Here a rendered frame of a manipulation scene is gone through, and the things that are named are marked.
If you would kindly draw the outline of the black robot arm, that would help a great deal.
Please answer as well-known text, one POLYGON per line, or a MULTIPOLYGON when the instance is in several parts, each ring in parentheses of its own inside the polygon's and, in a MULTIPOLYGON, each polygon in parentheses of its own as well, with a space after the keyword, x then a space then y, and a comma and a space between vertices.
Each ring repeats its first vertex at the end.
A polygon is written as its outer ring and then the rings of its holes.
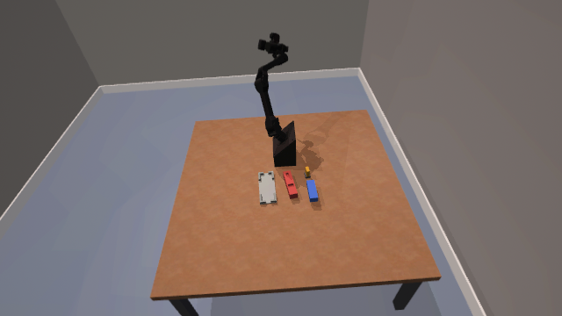
POLYGON ((285 44, 279 44, 279 38, 280 36, 276 33, 270 34, 271 41, 267 42, 264 48, 266 51, 268 51, 268 54, 272 54, 274 60, 261 66, 258 69, 254 84, 262 99, 263 109, 266 116, 265 128, 267 130, 267 133, 269 137, 274 136, 277 140, 280 141, 280 144, 282 144, 285 140, 288 139, 288 135, 287 132, 284 133, 283 131, 281 131, 282 127, 279 125, 280 123, 278 121, 278 118, 276 118, 273 114, 270 97, 268 94, 269 82, 267 73, 267 70, 288 61, 288 55, 285 53, 288 52, 288 46, 286 46, 285 44))

